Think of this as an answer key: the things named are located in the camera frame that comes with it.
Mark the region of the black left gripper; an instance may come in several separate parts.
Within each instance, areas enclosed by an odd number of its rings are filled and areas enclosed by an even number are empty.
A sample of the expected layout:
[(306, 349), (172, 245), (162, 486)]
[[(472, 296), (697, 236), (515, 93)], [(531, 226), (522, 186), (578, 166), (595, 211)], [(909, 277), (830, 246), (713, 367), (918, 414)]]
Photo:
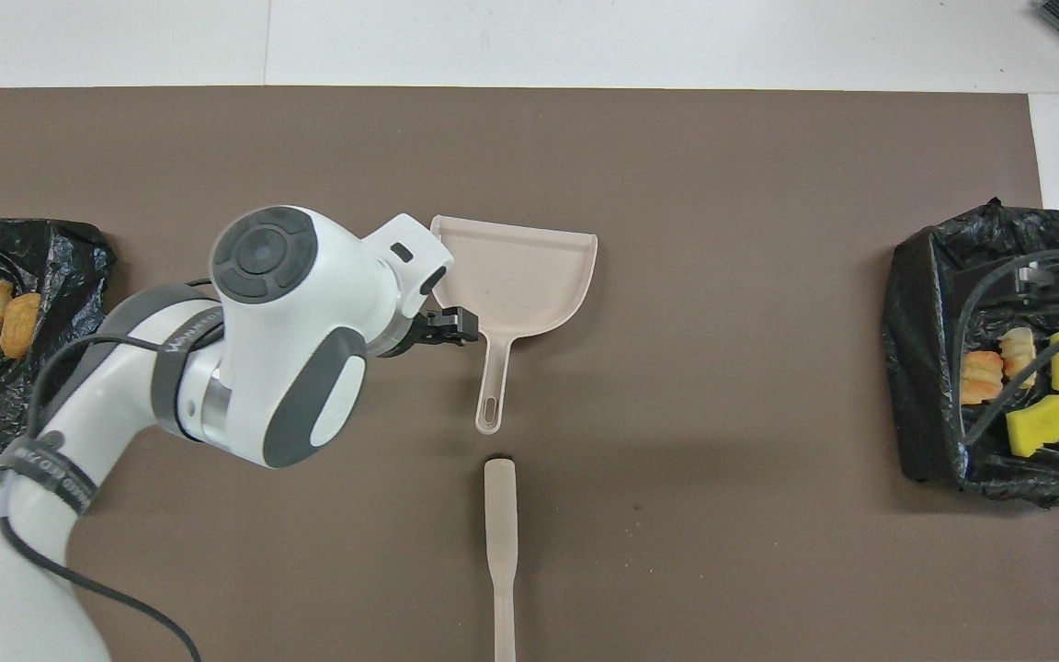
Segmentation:
[[(429, 332), (424, 334), (426, 326)], [(428, 310), (413, 317), (396, 314), (385, 330), (371, 341), (371, 356), (393, 358), (403, 355), (417, 340), (424, 345), (450, 344), (463, 347), (468, 342), (466, 334), (479, 334), (479, 319), (466, 307)]]

